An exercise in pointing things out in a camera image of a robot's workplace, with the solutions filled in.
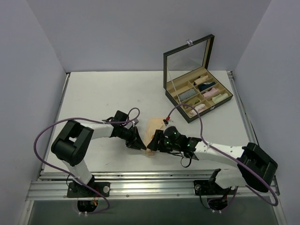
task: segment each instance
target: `box clasp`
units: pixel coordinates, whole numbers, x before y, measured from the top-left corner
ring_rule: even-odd
[[[191,39],[188,39],[188,40],[187,40],[187,44],[188,44],[188,46],[192,46],[192,45],[193,45],[192,40],[191,40]]]

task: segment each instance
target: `glass lid window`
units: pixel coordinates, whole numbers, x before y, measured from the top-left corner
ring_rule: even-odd
[[[204,66],[206,44],[207,41],[203,41],[167,56],[167,82]]]

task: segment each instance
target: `box lid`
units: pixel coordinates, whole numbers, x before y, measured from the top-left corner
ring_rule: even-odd
[[[167,82],[199,68],[208,68],[215,36],[210,34],[164,53],[164,89]]]

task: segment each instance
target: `tabletop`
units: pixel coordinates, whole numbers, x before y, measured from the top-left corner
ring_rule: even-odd
[[[232,87],[226,71],[210,71],[230,92]],[[166,117],[174,107],[165,96],[162,71],[134,72],[72,72],[61,105],[58,120],[70,117],[85,117],[103,120],[114,116],[117,110],[128,112],[131,108],[141,110],[137,124],[143,140],[148,120],[153,117]],[[171,119],[178,131],[187,136],[199,137],[200,122],[188,124],[175,110]],[[202,117],[203,137],[211,143],[245,146],[248,137],[242,118],[233,96],[232,100]],[[53,130],[53,139],[65,123]],[[65,165],[49,152],[48,163],[66,169]],[[125,141],[118,138],[98,138],[90,142],[84,158],[91,172],[141,172],[141,171],[178,171],[213,170],[230,168],[218,162],[193,160],[188,168],[180,165],[180,157],[155,152],[146,156],[144,151],[128,149]],[[57,170],[45,166],[43,173]]]

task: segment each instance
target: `open box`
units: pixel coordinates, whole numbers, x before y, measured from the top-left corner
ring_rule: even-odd
[[[225,88],[208,70],[214,42],[210,34],[196,41],[164,53],[164,89],[174,106],[189,104],[201,116],[228,102],[232,93]],[[190,123],[197,115],[190,107],[177,108]]]

